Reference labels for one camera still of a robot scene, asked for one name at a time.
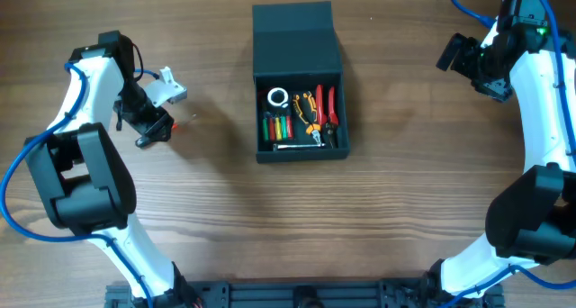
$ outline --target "wooden surface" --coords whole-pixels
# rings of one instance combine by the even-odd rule
[[[120,29],[146,68],[168,65],[188,86],[188,100],[168,107],[185,122],[169,143],[138,150],[135,131],[110,131],[140,219],[188,280],[418,276],[481,235],[489,203],[521,174],[518,104],[435,68],[453,33],[486,33],[449,0],[331,0],[352,153],[257,165],[251,5],[301,1],[319,0],[0,0],[0,168],[56,115],[72,49]],[[574,0],[551,1],[574,31]],[[500,0],[461,2],[494,15]],[[24,226],[66,234],[25,166],[8,204]],[[570,262],[535,272],[576,278]],[[0,307],[102,307],[104,287],[119,282],[92,245],[26,240],[0,220]],[[523,276],[505,286],[509,307],[576,306],[574,291]]]

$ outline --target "wire cutter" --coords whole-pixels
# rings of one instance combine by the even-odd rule
[[[322,85],[316,86],[316,100],[318,100],[318,124],[320,127],[326,128],[326,134],[328,135],[330,147],[334,149],[336,147],[336,140],[334,136],[336,133],[336,128],[339,124],[336,111],[334,110],[334,98],[336,92],[334,87],[331,87],[328,91],[328,117],[324,112],[324,97],[322,93]]]
[[[300,120],[306,126],[306,133],[311,135],[312,138],[316,141],[316,143],[318,145],[321,145],[322,144],[322,138],[320,137],[321,127],[318,124],[318,110],[316,108],[316,101],[314,100],[314,96],[312,96],[312,93],[310,93],[310,92],[305,92],[304,98],[307,99],[308,103],[310,104],[310,111],[312,113],[312,120],[311,121],[309,121],[306,118],[306,115],[304,115],[304,112],[302,111],[302,108],[300,107],[300,96],[299,95],[294,95],[294,97],[292,98],[292,107],[293,107],[294,111],[296,112],[296,114],[298,115],[298,117],[300,118]]]

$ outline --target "open box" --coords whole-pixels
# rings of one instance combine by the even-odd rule
[[[331,2],[288,5],[254,5],[254,84],[256,88],[256,126],[258,163],[295,160],[345,159],[350,153],[346,105],[342,83],[342,61],[332,22]],[[328,93],[335,87],[335,111],[338,127],[335,148],[274,151],[275,143],[312,144],[306,127],[292,111],[292,140],[265,141],[263,97],[273,87],[288,92],[292,108],[294,94],[324,87],[324,108],[328,112]],[[310,118],[310,108],[302,103]],[[270,112],[278,111],[268,108]],[[322,141],[327,142],[322,127]]]

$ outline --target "white tape roll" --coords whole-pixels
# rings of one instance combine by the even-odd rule
[[[283,95],[283,101],[282,102],[275,102],[272,99],[274,94],[282,94]],[[286,90],[281,88],[281,87],[275,87],[275,88],[271,89],[270,92],[268,92],[268,103],[270,105],[272,105],[273,107],[281,107],[281,108],[287,107],[288,106],[288,92],[286,92]]]

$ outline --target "red object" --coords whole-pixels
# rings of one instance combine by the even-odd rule
[[[334,97],[334,87],[331,87],[330,91],[328,92],[328,117],[330,119],[330,123],[338,125],[338,117],[336,116],[336,111],[334,110]]]
[[[316,108],[318,112],[318,124],[323,126],[328,120],[324,112],[324,97],[322,96],[322,85],[316,86]]]
[[[288,139],[294,138],[292,132],[292,118],[290,118],[290,115],[286,115],[286,134],[288,135]]]
[[[274,129],[274,119],[268,118],[268,134],[270,135],[270,141],[276,140],[276,131]]]

